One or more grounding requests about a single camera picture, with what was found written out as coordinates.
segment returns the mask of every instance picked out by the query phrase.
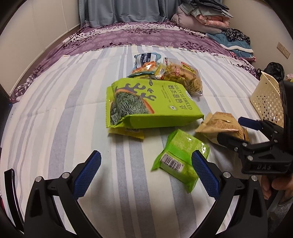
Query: wall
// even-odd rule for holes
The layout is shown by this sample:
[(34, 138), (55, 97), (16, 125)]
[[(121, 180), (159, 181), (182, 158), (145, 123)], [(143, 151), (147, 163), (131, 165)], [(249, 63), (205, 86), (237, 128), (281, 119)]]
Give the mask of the wall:
[[(231, 28), (244, 32), (251, 39), (257, 62), (255, 68), (265, 69), (268, 63), (283, 65), (285, 74), (293, 73), (293, 40), (274, 10), (262, 0), (224, 0), (234, 16)], [(287, 59), (278, 49), (281, 42), (291, 55)]]
[(32, 63), (80, 24), (78, 0), (27, 0), (0, 36), (0, 84), (11, 95)]

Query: striped bed sheet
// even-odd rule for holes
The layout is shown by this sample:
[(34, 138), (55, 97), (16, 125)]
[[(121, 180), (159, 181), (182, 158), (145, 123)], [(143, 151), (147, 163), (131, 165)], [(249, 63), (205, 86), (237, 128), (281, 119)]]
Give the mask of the striped bed sheet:
[[(6, 125), (0, 163), (6, 210), (5, 170), (15, 170), (16, 193), (24, 216), (35, 177), (57, 178), (98, 150), (102, 165), (79, 204), (103, 237), (190, 237), (214, 198), (208, 197), (200, 180), (188, 194), (168, 173), (150, 171), (175, 128), (145, 129), (143, 142), (110, 135), (105, 128), (106, 88), (126, 77), (133, 68), (133, 56), (145, 52), (179, 59), (200, 70), (204, 95), (193, 99), (204, 115), (221, 111), (235, 118), (259, 119), (249, 101), (258, 80), (233, 65), (236, 59), (224, 55), (124, 45), (62, 56), (29, 87)], [(200, 122), (181, 129), (194, 135)], [(259, 132), (248, 132), (252, 143), (265, 140)], [(236, 153), (199, 138), (211, 147), (208, 161), (222, 171), (247, 178), (241, 174)], [(228, 226), (237, 199), (233, 199), (219, 232)], [(56, 204), (65, 227), (74, 232), (58, 198)]]

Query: gray sleeve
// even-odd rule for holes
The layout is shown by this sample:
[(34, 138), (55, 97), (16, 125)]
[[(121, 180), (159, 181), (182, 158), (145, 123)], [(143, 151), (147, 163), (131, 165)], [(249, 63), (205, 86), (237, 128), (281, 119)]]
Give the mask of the gray sleeve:
[(270, 236), (279, 226), (283, 218), (286, 216), (288, 210), (293, 203), (293, 198), (284, 203), (279, 203), (276, 210), (271, 212), (268, 216), (268, 236)]

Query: blue gripper pad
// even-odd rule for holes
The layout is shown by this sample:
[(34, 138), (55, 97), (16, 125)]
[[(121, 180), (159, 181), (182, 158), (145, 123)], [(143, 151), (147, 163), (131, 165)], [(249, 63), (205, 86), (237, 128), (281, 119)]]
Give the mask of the blue gripper pad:
[(75, 200), (83, 197), (90, 186), (95, 174), (101, 166), (102, 157), (99, 151), (92, 155), (90, 160), (84, 166), (83, 170), (74, 181), (73, 196)]
[(220, 196), (220, 184), (209, 168), (206, 159), (200, 155), (200, 152), (194, 151), (191, 155), (191, 163), (208, 195), (217, 200)]
[(244, 127), (248, 127), (254, 130), (261, 130), (263, 127), (259, 121), (252, 120), (245, 117), (240, 117), (238, 123)]

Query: white plastic basket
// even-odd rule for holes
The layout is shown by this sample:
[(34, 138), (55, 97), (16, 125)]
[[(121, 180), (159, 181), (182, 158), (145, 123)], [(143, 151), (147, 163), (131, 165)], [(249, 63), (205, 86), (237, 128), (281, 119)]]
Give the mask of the white plastic basket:
[(280, 88), (274, 77), (262, 72), (260, 81), (250, 97), (250, 102), (261, 119), (284, 127), (284, 114)]

